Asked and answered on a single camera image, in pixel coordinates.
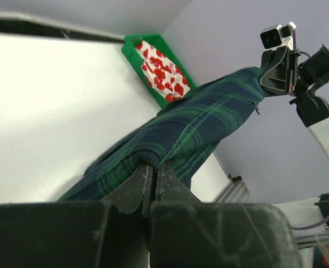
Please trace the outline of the dark green plaid skirt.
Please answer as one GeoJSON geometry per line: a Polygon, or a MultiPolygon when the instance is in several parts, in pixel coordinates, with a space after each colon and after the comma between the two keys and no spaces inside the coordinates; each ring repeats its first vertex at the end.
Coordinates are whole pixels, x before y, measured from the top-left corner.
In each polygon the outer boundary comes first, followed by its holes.
{"type": "Polygon", "coordinates": [[[243,68],[170,102],[95,160],[61,200],[101,200],[140,164],[157,170],[169,162],[177,178],[190,186],[220,141],[242,126],[265,98],[261,76],[257,67],[243,68]]]}

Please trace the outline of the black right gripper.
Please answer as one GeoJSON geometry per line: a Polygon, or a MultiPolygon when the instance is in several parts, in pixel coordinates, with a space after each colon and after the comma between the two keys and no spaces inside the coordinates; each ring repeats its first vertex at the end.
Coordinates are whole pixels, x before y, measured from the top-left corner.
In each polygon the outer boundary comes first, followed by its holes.
{"type": "Polygon", "coordinates": [[[293,95],[298,80],[298,50],[282,46],[261,56],[259,83],[268,97],[293,95]]]}

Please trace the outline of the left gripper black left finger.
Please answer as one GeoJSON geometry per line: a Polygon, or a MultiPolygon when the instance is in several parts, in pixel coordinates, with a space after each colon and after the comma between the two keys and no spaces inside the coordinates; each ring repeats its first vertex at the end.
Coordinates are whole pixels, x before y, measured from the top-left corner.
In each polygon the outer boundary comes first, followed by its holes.
{"type": "Polygon", "coordinates": [[[147,267],[152,167],[101,201],[0,204],[0,267],[147,267]]]}

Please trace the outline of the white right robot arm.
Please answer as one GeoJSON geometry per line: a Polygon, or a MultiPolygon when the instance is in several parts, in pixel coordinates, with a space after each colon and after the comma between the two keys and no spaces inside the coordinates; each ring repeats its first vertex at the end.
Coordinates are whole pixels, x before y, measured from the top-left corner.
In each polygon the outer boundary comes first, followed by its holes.
{"type": "Polygon", "coordinates": [[[329,83],[329,49],[325,46],[299,63],[303,51],[288,45],[266,50],[261,57],[261,87],[270,97],[291,95],[290,104],[329,159],[329,103],[316,91],[329,83]]]}

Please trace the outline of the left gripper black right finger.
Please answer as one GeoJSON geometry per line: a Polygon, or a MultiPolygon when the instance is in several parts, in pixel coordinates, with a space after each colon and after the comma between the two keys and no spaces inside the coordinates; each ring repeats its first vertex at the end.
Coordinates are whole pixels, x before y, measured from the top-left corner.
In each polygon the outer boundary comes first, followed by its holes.
{"type": "Polygon", "coordinates": [[[262,203],[204,203],[158,171],[150,209],[151,267],[300,267],[287,217],[262,203]]]}

